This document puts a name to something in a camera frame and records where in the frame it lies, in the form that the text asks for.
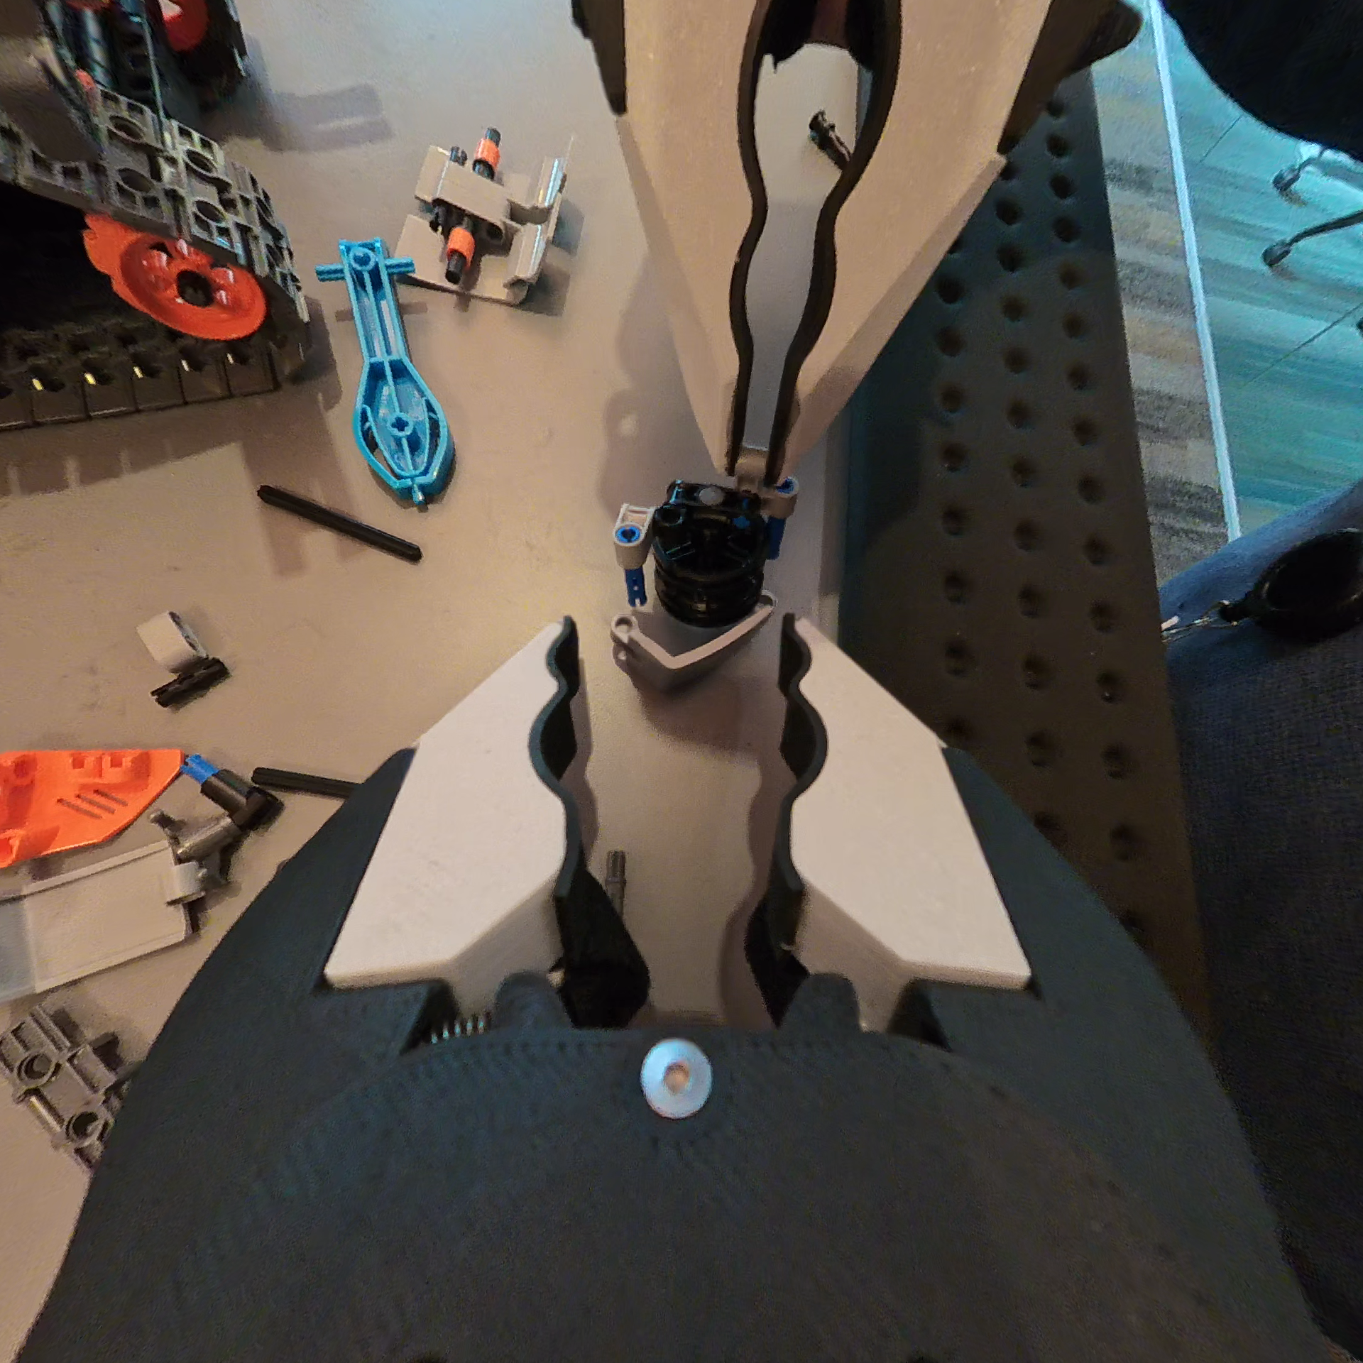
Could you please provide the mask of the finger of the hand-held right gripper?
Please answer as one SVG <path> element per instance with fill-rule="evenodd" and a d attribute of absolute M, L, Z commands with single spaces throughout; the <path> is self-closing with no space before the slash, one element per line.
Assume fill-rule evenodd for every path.
<path fill-rule="evenodd" d="M 809 296 L 773 421 L 774 479 L 827 431 L 997 175 L 1049 9 L 843 4 L 843 41 L 871 93 L 813 230 Z"/>
<path fill-rule="evenodd" d="M 618 137 L 690 410 L 725 475 L 764 475 L 745 447 L 753 379 L 746 282 L 767 198 L 755 90 L 767 2 L 625 2 Z"/>

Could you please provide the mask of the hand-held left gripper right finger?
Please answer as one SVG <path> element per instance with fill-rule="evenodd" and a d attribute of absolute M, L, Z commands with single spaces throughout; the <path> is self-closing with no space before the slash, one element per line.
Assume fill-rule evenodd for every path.
<path fill-rule="evenodd" d="M 790 787 L 745 959 L 774 1025 L 816 974 L 864 1030 L 915 985 L 1021 992 L 1032 967 L 944 743 L 811 622 L 785 617 L 780 755 Z"/>

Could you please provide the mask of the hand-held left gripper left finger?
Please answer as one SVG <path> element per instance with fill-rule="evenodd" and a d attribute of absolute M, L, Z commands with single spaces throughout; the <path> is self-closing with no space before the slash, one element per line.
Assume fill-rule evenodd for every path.
<path fill-rule="evenodd" d="M 569 1020 L 608 1030 L 650 974 L 592 876 L 564 776 L 576 757 L 578 631 L 545 626 L 415 745 L 324 980 L 438 983 L 489 1015 L 515 974 L 550 978 Z"/>

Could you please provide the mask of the black toy wheel assembly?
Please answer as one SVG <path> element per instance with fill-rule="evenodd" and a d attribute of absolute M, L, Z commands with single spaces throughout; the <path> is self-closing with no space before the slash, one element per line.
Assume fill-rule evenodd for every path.
<path fill-rule="evenodd" d="M 799 484 L 743 489 L 676 480 L 660 503 L 624 503 L 610 533 L 631 608 L 659 605 L 690 627 L 746 622 L 783 545 Z"/>

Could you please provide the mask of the black elbow connector blue pin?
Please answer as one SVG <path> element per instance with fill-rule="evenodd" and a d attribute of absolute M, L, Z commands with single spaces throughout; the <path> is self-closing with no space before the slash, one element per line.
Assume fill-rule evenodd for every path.
<path fill-rule="evenodd" d="M 244 832 L 270 827 L 284 811 L 280 797 L 231 769 L 219 768 L 198 754 L 186 754 L 180 775 Z"/>

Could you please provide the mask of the person's right forearm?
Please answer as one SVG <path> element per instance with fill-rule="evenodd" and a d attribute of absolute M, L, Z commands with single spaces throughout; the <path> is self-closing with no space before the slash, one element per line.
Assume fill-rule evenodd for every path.
<path fill-rule="evenodd" d="M 1361 158 L 1360 2 L 1163 2 L 1188 51 L 1242 111 Z"/>

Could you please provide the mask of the black office chair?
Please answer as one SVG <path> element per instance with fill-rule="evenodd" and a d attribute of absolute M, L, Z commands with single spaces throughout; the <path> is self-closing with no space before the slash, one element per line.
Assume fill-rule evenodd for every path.
<path fill-rule="evenodd" d="M 1324 177 L 1340 181 L 1353 189 L 1361 189 L 1361 161 L 1345 151 L 1316 144 L 1300 144 L 1298 156 L 1281 168 L 1274 179 L 1274 191 L 1284 200 L 1295 200 L 1298 182 L 1307 172 L 1321 172 Z M 1361 207 L 1351 212 L 1307 226 L 1289 237 L 1284 237 L 1261 251 L 1261 263 L 1275 270 L 1286 263 L 1291 251 L 1312 238 L 1331 237 L 1340 231 L 1361 228 Z"/>

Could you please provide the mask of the grey axle connector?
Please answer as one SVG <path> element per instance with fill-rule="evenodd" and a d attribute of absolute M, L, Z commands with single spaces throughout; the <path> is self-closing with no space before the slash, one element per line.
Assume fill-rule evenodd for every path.
<path fill-rule="evenodd" d="M 226 887 L 231 848 L 242 832 L 230 813 L 179 820 L 165 810 L 152 810 L 149 822 L 166 843 L 161 895 L 168 906 L 184 908 Z"/>

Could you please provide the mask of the black perforated board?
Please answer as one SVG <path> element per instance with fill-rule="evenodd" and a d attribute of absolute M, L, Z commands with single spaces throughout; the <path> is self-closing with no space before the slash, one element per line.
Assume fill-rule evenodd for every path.
<path fill-rule="evenodd" d="M 839 645 L 969 755 L 1214 1037 L 1090 74 L 850 408 Z"/>

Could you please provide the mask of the small grey connector block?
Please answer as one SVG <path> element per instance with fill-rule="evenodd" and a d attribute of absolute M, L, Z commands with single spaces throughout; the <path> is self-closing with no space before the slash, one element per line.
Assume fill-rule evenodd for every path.
<path fill-rule="evenodd" d="M 137 626 L 137 634 L 147 655 L 165 673 L 191 673 L 210 659 L 201 641 L 173 610 L 147 619 Z"/>

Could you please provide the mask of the large grey flat panel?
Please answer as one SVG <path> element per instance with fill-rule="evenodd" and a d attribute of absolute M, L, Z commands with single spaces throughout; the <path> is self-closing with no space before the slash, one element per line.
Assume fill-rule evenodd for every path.
<path fill-rule="evenodd" d="M 159 843 L 2 895 L 2 1002 L 186 943 L 214 881 Z"/>

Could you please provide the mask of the blue brick separator tool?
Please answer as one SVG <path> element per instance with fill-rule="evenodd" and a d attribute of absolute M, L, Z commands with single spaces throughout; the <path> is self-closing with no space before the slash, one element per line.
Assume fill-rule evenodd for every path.
<path fill-rule="evenodd" d="M 445 410 L 412 361 L 396 282 L 415 272 L 380 237 L 340 240 L 336 263 L 315 267 L 319 282 L 347 286 L 361 349 L 352 407 L 356 447 L 403 503 L 422 508 L 452 480 L 456 447 Z"/>

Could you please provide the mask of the black badge reel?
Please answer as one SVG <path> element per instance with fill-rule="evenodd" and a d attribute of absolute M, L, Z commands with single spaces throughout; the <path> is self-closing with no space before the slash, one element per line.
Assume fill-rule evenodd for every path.
<path fill-rule="evenodd" d="M 1218 601 L 1197 619 L 1167 619 L 1162 641 L 1246 622 L 1270 636 L 1303 643 L 1360 626 L 1361 529 L 1345 528 L 1295 545 L 1277 556 L 1240 598 Z"/>

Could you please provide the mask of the tracked toy robot vehicle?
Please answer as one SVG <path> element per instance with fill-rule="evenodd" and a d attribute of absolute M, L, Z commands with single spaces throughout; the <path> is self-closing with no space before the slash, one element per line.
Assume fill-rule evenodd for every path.
<path fill-rule="evenodd" d="M 235 4 L 2 4 L 2 428 L 289 382 L 291 240 L 208 137 L 247 74 Z"/>

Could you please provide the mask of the grey bracket with orange bushes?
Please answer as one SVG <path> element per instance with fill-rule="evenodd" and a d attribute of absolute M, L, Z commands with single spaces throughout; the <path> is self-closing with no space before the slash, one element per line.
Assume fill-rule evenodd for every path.
<path fill-rule="evenodd" d="M 405 217 L 398 254 L 406 282 L 464 300 L 517 309 L 536 289 L 554 244 L 573 146 L 538 172 L 503 168 L 501 130 L 485 126 L 466 147 L 429 146 Z"/>

